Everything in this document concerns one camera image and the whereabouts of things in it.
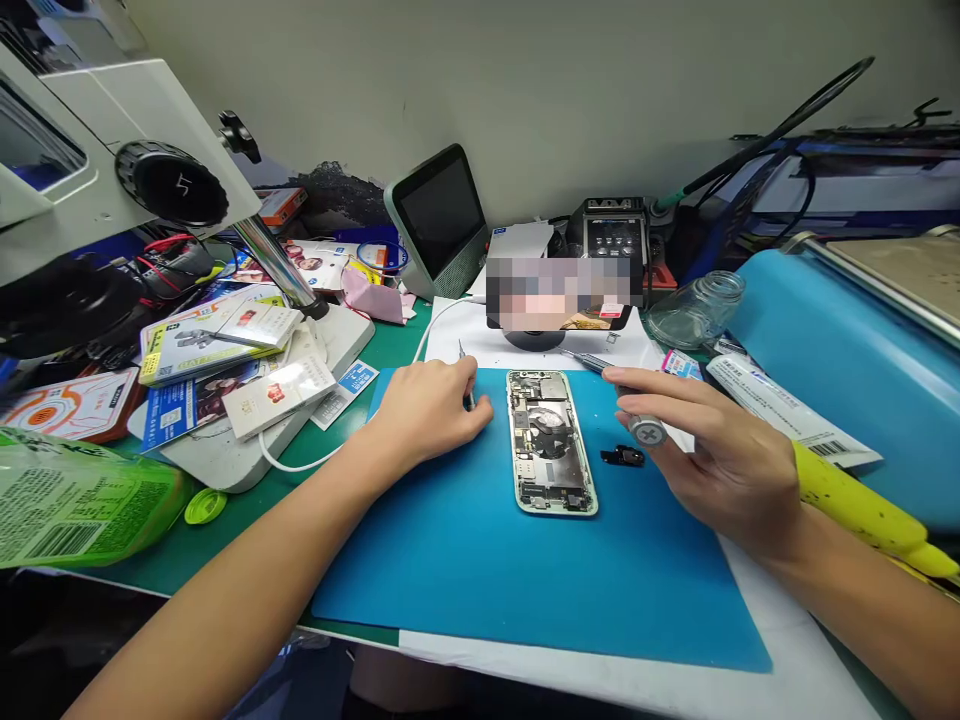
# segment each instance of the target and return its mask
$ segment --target white cable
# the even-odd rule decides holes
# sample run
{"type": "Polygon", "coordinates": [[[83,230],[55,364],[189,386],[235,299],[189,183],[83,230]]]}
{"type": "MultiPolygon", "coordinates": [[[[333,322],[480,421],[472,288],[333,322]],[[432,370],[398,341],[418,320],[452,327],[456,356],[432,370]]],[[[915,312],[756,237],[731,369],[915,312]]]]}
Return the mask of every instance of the white cable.
{"type": "MultiPolygon", "coordinates": [[[[420,353],[423,352],[423,346],[426,345],[427,338],[430,337],[430,331],[433,330],[433,326],[436,324],[437,320],[440,319],[440,316],[443,315],[447,310],[452,308],[454,305],[459,305],[462,302],[475,303],[477,305],[486,305],[487,298],[484,295],[474,295],[472,297],[460,298],[459,300],[454,300],[452,303],[447,305],[443,310],[441,310],[436,315],[434,315],[433,318],[430,320],[430,324],[427,325],[427,329],[424,330],[423,337],[420,338],[420,344],[417,346],[417,352],[413,354],[413,360],[410,361],[411,364],[417,362],[417,358],[419,358],[420,353]]],[[[263,431],[261,431],[257,435],[257,441],[260,443],[260,453],[263,455],[264,460],[266,460],[268,463],[273,465],[273,467],[275,467],[277,470],[282,470],[283,472],[303,472],[304,470],[312,470],[315,467],[323,465],[323,463],[325,463],[327,460],[329,460],[334,455],[336,455],[337,451],[339,451],[340,448],[343,447],[343,445],[340,445],[338,448],[336,448],[332,452],[327,453],[319,460],[314,460],[312,463],[308,463],[307,465],[301,465],[298,468],[292,468],[289,465],[284,465],[283,463],[281,463],[279,460],[277,460],[275,457],[273,457],[270,454],[270,451],[267,450],[267,443],[263,439],[263,431]]]]}

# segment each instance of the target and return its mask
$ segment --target white wall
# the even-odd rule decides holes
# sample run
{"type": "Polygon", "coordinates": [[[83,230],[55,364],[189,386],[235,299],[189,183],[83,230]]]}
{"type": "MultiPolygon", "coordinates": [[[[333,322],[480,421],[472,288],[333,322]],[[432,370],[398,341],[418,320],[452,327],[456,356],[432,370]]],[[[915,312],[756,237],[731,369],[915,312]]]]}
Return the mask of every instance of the white wall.
{"type": "Polygon", "coordinates": [[[903,122],[934,95],[960,113],[948,0],[127,4],[211,124],[235,110],[281,166],[386,183],[457,141],[496,224],[671,192],[865,55],[814,127],[903,122]]]}

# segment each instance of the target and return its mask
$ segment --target microscope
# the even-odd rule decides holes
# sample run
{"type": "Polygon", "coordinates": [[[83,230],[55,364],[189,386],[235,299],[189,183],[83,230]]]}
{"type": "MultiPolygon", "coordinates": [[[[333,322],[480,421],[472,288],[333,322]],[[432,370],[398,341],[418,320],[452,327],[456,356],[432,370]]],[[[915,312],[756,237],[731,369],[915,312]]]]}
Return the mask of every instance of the microscope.
{"type": "MultiPolygon", "coordinates": [[[[154,219],[204,239],[232,227],[299,309],[340,377],[372,323],[316,295],[260,219],[260,199],[229,153],[260,159],[236,114],[213,131],[163,60],[37,75],[0,44],[0,353],[26,359],[101,337],[139,304],[142,285],[95,255],[72,251],[154,219]]],[[[312,408],[265,432],[277,457],[312,408]]],[[[145,410],[128,427],[140,434],[145,410]]],[[[269,468],[224,418],[161,452],[210,487],[240,492],[269,468]]]]}

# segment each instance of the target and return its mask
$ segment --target green bottle cap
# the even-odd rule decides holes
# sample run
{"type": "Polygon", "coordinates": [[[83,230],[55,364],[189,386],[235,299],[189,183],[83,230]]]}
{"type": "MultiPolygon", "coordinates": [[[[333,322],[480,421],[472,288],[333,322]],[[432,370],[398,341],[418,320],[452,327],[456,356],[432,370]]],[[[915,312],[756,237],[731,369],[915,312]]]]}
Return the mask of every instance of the green bottle cap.
{"type": "Polygon", "coordinates": [[[204,488],[191,498],[183,519],[187,525],[205,525],[215,519],[227,506],[227,494],[213,488],[204,488]]]}

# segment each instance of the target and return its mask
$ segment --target screwdriver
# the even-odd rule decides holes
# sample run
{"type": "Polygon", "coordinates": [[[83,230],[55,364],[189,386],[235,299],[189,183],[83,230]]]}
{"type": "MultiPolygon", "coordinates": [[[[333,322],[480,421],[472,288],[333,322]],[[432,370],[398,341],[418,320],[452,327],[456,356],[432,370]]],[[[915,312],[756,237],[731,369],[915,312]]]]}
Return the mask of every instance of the screwdriver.
{"type": "MultiPolygon", "coordinates": [[[[605,367],[610,367],[613,364],[589,353],[575,353],[563,348],[559,348],[559,350],[564,355],[569,355],[577,360],[587,368],[587,370],[593,370],[593,372],[598,374],[603,373],[605,367]]],[[[624,387],[623,385],[617,385],[616,388],[618,397],[640,394],[639,390],[624,387]]],[[[653,417],[653,415],[631,415],[630,421],[627,423],[627,430],[641,447],[657,447],[658,445],[663,445],[667,440],[667,429],[663,427],[663,423],[653,417]]]]}

